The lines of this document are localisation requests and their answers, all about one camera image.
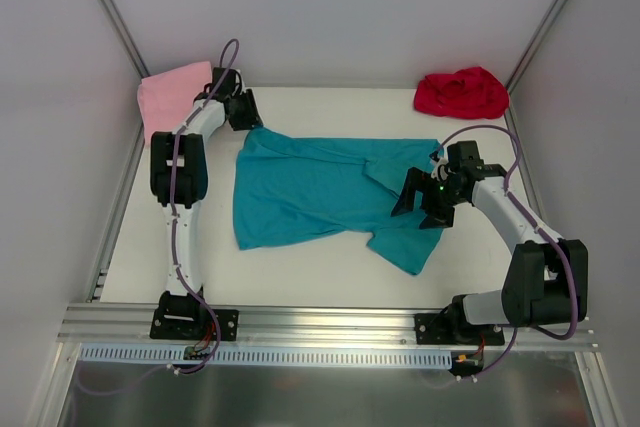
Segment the teal t shirt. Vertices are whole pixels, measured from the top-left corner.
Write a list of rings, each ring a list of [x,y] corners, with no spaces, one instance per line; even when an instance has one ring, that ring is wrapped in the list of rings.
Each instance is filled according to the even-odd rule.
[[[238,247],[282,247],[367,233],[374,253],[409,275],[442,235],[419,210],[394,217],[406,174],[430,171],[435,139],[291,138],[258,128],[236,159],[232,218]]]

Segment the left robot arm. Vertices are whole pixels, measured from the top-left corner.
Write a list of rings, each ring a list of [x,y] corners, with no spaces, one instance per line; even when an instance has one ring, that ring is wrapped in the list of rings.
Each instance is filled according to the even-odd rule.
[[[254,93],[239,70],[215,67],[212,81],[171,131],[151,137],[150,188],[167,226],[169,267],[154,324],[175,327],[186,338],[207,329],[203,281],[197,260],[200,208],[208,191],[206,144],[224,125],[250,131],[263,125]]]

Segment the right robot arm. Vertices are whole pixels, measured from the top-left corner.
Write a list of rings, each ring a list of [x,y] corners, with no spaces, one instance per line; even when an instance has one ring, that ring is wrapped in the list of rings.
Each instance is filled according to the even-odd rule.
[[[439,342],[471,344],[492,328],[533,328],[570,339],[587,314],[588,250],[549,228],[509,187],[510,171],[485,162],[474,141],[450,145],[446,158],[431,155],[427,173],[408,169],[392,216],[424,212],[423,230],[450,228],[455,209],[469,204],[491,223],[511,254],[503,286],[462,294],[424,328]]]

